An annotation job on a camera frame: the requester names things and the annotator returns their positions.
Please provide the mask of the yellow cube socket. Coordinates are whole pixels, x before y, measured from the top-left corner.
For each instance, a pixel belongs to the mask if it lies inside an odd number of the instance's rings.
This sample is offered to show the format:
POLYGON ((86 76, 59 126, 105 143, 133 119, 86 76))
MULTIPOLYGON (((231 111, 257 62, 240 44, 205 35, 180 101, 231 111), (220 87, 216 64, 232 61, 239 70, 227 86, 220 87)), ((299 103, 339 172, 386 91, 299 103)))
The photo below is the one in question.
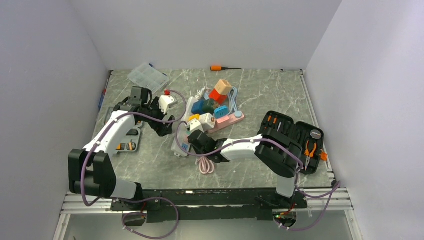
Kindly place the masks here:
POLYGON ((187 120, 188 122, 191 122, 193 120, 199 120, 200 116, 201 116, 200 114, 194 114, 194 115, 191 115, 187 120))

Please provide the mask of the clear plastic organizer box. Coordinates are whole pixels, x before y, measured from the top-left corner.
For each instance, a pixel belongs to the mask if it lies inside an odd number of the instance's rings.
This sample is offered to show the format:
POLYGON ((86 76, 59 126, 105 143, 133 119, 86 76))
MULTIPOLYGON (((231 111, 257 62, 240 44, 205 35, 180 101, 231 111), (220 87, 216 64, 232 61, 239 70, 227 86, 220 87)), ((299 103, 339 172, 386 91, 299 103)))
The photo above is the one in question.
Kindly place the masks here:
POLYGON ((127 78, 135 85, 151 90, 153 94, 165 87, 170 81, 166 74, 158 71, 149 63, 143 63, 134 68, 127 78))

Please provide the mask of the black tool case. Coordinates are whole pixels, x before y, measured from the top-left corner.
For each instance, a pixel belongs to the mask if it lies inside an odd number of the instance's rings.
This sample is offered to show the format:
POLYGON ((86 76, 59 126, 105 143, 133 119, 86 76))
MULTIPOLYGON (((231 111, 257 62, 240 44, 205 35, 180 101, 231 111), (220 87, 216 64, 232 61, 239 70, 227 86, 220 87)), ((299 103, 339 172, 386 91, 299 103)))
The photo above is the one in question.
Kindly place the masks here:
MULTIPOLYGON (((324 132, 311 124, 298 121, 276 111, 268 111, 263 118, 258 134, 264 139, 272 140, 304 164, 300 171, 305 175, 314 174, 320 161, 327 161, 324 152, 324 132)), ((255 155, 278 176, 292 178, 295 176, 298 161, 273 143, 262 141, 256 148, 255 155)))

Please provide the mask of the beige cube socket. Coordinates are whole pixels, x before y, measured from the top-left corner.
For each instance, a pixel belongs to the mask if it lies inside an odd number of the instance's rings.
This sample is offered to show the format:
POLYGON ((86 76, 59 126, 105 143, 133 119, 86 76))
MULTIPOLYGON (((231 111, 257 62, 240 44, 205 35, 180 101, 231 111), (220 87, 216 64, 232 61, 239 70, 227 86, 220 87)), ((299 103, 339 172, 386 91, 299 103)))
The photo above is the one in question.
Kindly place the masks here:
POLYGON ((229 81, 220 79, 214 86, 214 90, 216 90, 218 94, 226 96, 231 91, 232 87, 229 81))

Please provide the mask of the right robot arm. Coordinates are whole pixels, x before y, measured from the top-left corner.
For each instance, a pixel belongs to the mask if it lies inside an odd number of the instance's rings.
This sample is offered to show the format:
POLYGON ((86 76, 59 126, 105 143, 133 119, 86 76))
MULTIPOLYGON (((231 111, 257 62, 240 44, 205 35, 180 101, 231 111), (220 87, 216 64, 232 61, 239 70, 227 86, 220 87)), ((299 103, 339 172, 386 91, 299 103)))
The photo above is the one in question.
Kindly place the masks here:
POLYGON ((277 175, 276 203, 287 208, 295 201, 296 177, 304 167, 301 161, 303 149, 288 136, 268 128, 249 138, 214 140, 195 130, 188 136, 188 143, 196 157, 206 157, 217 164, 239 159, 260 160, 277 175))

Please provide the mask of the blue cube socket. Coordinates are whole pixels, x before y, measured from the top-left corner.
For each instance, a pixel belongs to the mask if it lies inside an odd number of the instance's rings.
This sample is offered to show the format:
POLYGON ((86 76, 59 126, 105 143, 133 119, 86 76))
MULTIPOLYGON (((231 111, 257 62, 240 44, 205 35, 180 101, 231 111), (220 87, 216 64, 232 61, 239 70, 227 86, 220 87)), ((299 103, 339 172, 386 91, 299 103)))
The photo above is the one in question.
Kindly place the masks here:
POLYGON ((193 104, 193 106, 192 106, 192 108, 191 108, 191 113, 193 114, 193 115, 197 115, 197 114, 199 114, 199 115, 203 115, 205 112, 203 111, 203 104, 204 104, 204 100, 203 99, 201 99, 201 100, 199 100, 199 101, 197 101, 197 102, 195 102, 194 104, 193 104))

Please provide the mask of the white power strip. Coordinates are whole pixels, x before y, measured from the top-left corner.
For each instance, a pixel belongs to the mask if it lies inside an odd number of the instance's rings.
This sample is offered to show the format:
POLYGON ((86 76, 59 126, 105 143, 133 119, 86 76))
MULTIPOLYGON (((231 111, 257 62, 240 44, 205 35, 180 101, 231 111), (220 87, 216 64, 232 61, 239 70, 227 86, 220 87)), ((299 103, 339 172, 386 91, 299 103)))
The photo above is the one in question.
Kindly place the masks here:
MULTIPOLYGON (((194 105, 194 103, 198 102, 199 100, 194 97, 191 96, 186 103, 186 111, 182 117, 182 121, 185 122, 189 122, 189 117, 191 117, 192 114, 192 107, 194 105)), ((188 142, 188 136, 190 135, 190 130, 187 129, 187 127, 183 124, 181 125, 181 127, 179 128, 179 130, 176 132, 177 135, 177 139, 178 142, 180 143, 181 147, 183 148, 184 151, 189 152, 190 148, 191 148, 191 144, 188 142)), ((177 141, 174 139, 172 146, 171 146, 171 150, 173 151, 174 155, 176 157, 187 157, 188 154, 186 152, 184 152, 177 144, 177 141)))

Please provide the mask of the white cube socket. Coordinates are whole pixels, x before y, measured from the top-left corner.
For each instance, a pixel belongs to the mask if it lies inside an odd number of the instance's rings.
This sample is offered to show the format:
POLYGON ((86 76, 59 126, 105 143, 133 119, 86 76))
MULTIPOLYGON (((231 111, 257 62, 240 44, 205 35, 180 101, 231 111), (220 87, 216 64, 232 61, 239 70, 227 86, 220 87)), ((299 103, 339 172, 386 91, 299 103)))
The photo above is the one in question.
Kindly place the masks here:
POLYGON ((205 132, 212 130, 215 127, 216 119, 211 113, 200 115, 199 122, 205 132))

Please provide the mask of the dark green cube socket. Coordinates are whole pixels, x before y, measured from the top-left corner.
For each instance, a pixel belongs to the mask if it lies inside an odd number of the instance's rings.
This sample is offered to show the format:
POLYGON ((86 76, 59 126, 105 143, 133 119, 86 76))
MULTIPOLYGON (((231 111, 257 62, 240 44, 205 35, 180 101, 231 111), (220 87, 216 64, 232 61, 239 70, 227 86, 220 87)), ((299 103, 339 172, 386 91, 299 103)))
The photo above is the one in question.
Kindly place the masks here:
POLYGON ((205 100, 202 104, 201 110, 206 114, 209 113, 211 115, 214 114, 215 109, 219 108, 220 104, 215 101, 213 98, 209 98, 205 100))

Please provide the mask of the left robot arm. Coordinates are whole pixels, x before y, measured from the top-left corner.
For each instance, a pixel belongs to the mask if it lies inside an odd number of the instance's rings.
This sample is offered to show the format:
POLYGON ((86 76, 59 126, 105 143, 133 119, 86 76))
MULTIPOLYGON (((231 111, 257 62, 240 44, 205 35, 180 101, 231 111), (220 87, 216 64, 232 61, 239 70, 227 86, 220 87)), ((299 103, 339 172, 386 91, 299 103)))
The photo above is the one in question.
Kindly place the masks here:
POLYGON ((160 137, 170 135, 176 118, 172 115, 165 120, 165 117, 176 104, 170 92, 153 97, 150 89, 133 87, 130 96, 113 108, 106 125, 94 139, 69 153, 69 190, 84 196, 124 199, 129 209, 139 209, 144 203, 141 184, 118 179, 111 158, 127 133, 140 122, 148 124, 160 137))

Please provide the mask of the red cube socket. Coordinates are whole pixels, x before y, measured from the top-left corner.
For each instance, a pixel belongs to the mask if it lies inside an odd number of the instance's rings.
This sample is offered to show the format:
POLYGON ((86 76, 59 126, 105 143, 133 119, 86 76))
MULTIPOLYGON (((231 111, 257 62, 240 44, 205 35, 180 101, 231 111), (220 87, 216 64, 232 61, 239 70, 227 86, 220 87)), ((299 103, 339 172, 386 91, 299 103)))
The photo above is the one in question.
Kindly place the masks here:
POLYGON ((222 95, 222 94, 218 93, 218 91, 216 89, 213 89, 209 93, 209 98, 215 100, 219 105, 222 105, 225 102, 225 100, 227 99, 227 95, 222 95))

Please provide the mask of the light blue power strip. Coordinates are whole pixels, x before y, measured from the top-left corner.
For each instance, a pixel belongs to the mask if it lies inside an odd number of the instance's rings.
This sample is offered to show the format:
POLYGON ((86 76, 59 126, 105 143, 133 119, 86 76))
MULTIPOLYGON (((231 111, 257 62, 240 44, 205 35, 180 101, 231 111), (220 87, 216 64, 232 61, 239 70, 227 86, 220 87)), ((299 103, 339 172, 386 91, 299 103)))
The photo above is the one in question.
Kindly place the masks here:
MULTIPOLYGON (((210 94, 211 91, 212 90, 210 90, 209 88, 206 87, 203 90, 200 90, 198 92, 197 97, 199 97, 201 100, 206 101, 206 100, 210 99, 209 94, 210 94)), ((238 106, 237 106, 237 97, 238 97, 238 89, 236 87, 232 87, 231 91, 227 94, 227 99, 225 100, 225 102, 222 105, 220 105, 220 107, 221 106, 227 106, 228 107, 228 110, 229 110, 228 115, 233 114, 236 111, 240 111, 238 109, 238 106)))

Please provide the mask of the pink power strip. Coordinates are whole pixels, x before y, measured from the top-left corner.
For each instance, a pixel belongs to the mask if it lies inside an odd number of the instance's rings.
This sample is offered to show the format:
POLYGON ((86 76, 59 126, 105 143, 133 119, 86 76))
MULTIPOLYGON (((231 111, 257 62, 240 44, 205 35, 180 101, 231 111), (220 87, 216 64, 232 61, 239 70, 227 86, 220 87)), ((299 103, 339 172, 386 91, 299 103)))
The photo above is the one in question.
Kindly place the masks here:
MULTIPOLYGON (((207 133, 215 133, 219 130, 222 130, 224 128, 227 128, 231 125, 234 125, 240 121, 242 121, 245 118, 245 115, 241 111, 236 111, 235 113, 231 113, 230 115, 226 115, 224 117, 221 117, 219 119, 215 119, 215 127, 207 133)), ((196 159, 195 164, 198 166, 198 169, 201 174, 207 175, 212 174, 215 171, 215 165, 211 160, 208 160, 206 157, 199 157, 196 159)))

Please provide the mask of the light blue plug adapter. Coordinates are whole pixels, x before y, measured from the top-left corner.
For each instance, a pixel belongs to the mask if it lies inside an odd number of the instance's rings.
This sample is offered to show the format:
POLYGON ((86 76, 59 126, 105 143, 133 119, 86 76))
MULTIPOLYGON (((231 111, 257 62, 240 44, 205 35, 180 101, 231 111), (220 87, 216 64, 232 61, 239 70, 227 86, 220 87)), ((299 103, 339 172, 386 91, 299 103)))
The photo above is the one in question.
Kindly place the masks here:
POLYGON ((220 119, 229 114, 229 109, 226 105, 223 105, 223 106, 217 107, 214 110, 213 114, 216 119, 220 119))

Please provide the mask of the grey tool tray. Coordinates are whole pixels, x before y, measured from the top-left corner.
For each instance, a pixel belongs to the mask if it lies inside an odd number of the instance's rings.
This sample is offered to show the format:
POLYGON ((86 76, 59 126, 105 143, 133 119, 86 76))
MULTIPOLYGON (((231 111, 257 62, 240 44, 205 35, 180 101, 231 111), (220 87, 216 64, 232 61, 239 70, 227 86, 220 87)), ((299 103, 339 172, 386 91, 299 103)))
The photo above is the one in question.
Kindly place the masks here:
POLYGON ((113 154, 135 153, 139 149, 140 140, 142 137, 142 127, 144 122, 138 121, 137 124, 127 132, 124 138, 117 145, 113 154))

